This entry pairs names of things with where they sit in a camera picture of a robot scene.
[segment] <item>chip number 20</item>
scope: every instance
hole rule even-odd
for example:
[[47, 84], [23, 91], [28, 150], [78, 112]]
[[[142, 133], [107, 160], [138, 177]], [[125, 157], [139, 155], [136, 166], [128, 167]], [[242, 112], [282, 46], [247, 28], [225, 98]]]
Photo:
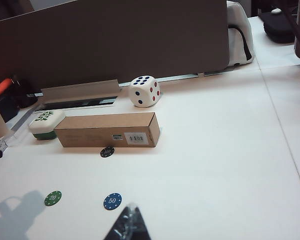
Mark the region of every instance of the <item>chip number 20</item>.
[[55, 200], [57, 198], [57, 195], [52, 195], [49, 197], [49, 200]]

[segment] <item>white cloth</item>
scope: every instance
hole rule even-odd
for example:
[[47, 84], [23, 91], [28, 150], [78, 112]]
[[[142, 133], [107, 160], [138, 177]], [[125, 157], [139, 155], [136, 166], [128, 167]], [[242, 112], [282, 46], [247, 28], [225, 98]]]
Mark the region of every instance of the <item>white cloth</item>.
[[247, 54], [244, 49], [243, 37], [239, 30], [229, 28], [229, 64], [233, 66], [236, 64], [248, 64], [255, 58], [254, 42], [252, 37], [251, 26], [243, 7], [238, 2], [226, 1], [227, 5], [227, 21], [229, 26], [236, 26], [239, 28], [245, 38], [246, 45], [251, 58], [247, 59]]

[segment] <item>green mahjong tile symbol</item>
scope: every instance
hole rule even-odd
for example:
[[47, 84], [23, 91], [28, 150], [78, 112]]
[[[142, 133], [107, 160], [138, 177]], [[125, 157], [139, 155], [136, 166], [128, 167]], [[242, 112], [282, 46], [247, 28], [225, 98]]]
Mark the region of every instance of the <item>green mahjong tile symbol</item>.
[[45, 111], [45, 112], [41, 113], [38, 116], [38, 118], [36, 120], [34, 120], [34, 121], [46, 121], [46, 120], [48, 120], [49, 116], [53, 115], [53, 114], [54, 114], [53, 111]]

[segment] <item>blue poker chip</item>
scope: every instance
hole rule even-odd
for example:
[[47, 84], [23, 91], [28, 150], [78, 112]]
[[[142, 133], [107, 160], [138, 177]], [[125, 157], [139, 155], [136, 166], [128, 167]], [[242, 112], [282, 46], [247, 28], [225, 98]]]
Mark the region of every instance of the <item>blue poker chip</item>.
[[103, 206], [107, 210], [114, 210], [120, 206], [122, 197], [119, 193], [111, 193], [103, 201]]

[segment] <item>black poker chip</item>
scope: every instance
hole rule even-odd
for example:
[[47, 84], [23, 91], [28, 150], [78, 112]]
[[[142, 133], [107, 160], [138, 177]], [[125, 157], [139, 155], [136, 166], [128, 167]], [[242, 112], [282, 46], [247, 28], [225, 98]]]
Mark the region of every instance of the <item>black poker chip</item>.
[[113, 147], [107, 146], [106, 148], [102, 149], [100, 152], [101, 157], [107, 158], [114, 154], [115, 149]]

